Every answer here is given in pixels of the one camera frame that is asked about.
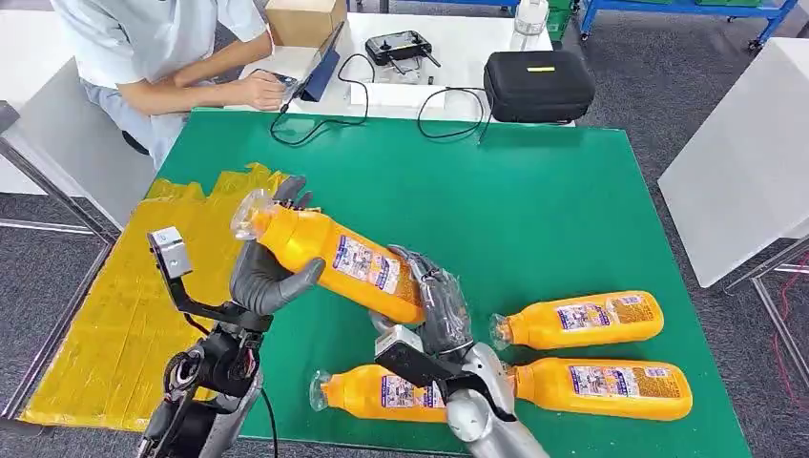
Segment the person's arm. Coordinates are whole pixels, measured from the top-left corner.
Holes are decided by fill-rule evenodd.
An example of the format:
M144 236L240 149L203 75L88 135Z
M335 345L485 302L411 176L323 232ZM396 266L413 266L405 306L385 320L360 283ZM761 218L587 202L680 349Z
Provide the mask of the person's arm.
M277 110L284 86L270 73L259 71L225 84L178 88L142 79L119 84L124 100L145 115L188 112L195 107L250 105L257 110Z
M185 88L235 67L263 59L272 51L273 40L270 33L264 31L250 41L237 40L210 57L183 67L172 75L171 82L179 88Z

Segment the robotic arm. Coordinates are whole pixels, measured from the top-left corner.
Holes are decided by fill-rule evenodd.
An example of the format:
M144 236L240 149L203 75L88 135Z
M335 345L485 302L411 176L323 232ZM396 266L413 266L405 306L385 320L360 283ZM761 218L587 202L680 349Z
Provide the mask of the robotic arm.
M305 207L309 193L294 201L304 184L304 178L290 177L272 199ZM244 220L243 215L237 214L237 219ZM191 264L179 232L163 229L149 234L148 240L177 310L205 336L168 363L165 394L143 433L137 457L219 458L236 441L261 393L259 349L272 314L315 284L325 261L315 258L293 274L263 245L248 240L231 277L233 299L213 307L194 301L185 290L182 276L191 272ZM497 355L473 341L457 280L422 255L398 246L391 250L408 262L420 286L425 323L416 334L372 312L372 322L383 333L376 342L377 363L414 385L436 383L450 429L476 458L547 458L514 415L514 394ZM192 315L216 324L209 331ZM199 388L217 396L196 400ZM272 410L270 418L274 422Z
M377 364L416 386L435 382L449 428L476 458L547 458L514 414L513 388L500 359L472 339L457 279L423 255L390 249L408 262L419 284L425 323L418 334L400 324L384 329L376 342Z
M299 208L311 195L294 202L305 184L302 177L285 180L273 198ZM204 337L177 353L166 366L164 396L146 427L138 458L218 458L239 435L247 412L261 393L259 349L272 314L317 282L325 261L315 258L298 273L284 269L264 246L248 240L231 276L231 301L219 307L188 296L182 277L191 272L185 244L176 228L147 235L175 307ZM210 331L192 315L216 321ZM217 393L196 400L200 388Z

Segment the transparent bottle cap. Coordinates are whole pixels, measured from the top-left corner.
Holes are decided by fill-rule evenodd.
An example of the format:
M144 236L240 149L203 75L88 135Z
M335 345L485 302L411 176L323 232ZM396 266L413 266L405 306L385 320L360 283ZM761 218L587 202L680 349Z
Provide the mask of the transparent bottle cap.
M239 208L230 221L230 229L239 240L252 240L261 237L267 230L269 219L260 218L270 215L275 201L267 189L254 189L239 204Z
M328 398L325 391L323 391L323 384L327 384L331 380L331 374L324 370L318 370L312 377L312 382L309 383L309 405L312 410L320 412L328 407Z
M511 326L508 324L508 318L503 315L493 314L488 322L488 333L491 337L491 342L498 350L504 350L514 340L511 335Z

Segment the black zipper case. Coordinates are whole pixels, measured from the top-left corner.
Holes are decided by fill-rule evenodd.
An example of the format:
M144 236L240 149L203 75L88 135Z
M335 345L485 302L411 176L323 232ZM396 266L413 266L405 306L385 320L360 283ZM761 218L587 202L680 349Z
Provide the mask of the black zipper case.
M502 122L570 122L595 96L584 63L566 51L495 52L483 80L491 115Z

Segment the blue shelf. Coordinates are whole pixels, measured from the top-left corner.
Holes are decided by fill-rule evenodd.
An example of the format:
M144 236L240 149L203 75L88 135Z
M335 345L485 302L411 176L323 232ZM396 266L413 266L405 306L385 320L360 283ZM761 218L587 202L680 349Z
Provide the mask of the blue shelf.
M733 17L762 17L767 19L767 27L755 40L748 42L748 49L755 51L773 35L778 25L783 21L789 11L795 7L798 0L784 0L783 5L777 6L775 0L763 0L759 7L731 7L721 5L698 5L695 0L673 0L670 4L629 2L623 0L573 0L586 8L581 23L582 40L590 37L592 22L600 10L641 11L641 12L672 12L678 14L708 14L716 16Z
M674 0L668 5L643 2L626 2L623 0L600 0L598 8L600 10L621 10L621 11L648 11L648 12L671 12L679 14L711 14L733 17L776 17L780 13L780 8L776 7L773 0L764 0L760 7L727 7L698 5L694 0Z
M452 3L463 5L486 5L492 7L516 7L520 0L405 0L408 2Z

